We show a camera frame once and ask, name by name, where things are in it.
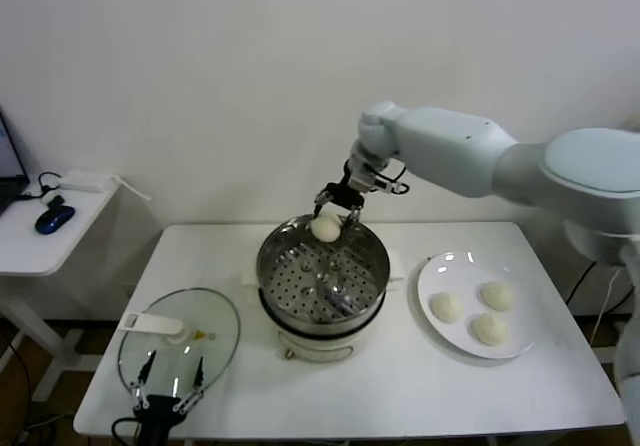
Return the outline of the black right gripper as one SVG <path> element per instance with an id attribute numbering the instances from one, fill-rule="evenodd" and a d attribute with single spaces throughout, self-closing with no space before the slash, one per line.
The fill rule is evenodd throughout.
<path id="1" fill-rule="evenodd" d="M 344 218 L 344 225 L 351 226 L 360 218 L 361 208 L 364 207 L 364 197 L 360 192 L 349 186 L 351 171 L 348 162 L 343 165 L 343 175 L 338 182 L 329 182 L 324 190 L 314 199 L 313 218 L 317 218 L 327 203 L 333 203 L 343 209 L 350 209 Z"/>

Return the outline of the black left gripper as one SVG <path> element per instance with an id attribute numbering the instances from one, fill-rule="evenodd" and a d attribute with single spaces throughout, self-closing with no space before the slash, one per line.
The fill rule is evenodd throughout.
<path id="1" fill-rule="evenodd" d="M 199 359 L 191 391 L 181 400 L 177 397 L 150 395 L 145 386 L 149 378 L 157 351 L 148 354 L 135 381 L 130 383 L 133 398 L 134 417 L 140 424 L 140 432 L 135 441 L 137 446 L 165 446 L 171 429 L 181 424 L 186 416 L 180 412 L 190 412 L 203 398 L 205 388 L 203 357 Z"/>

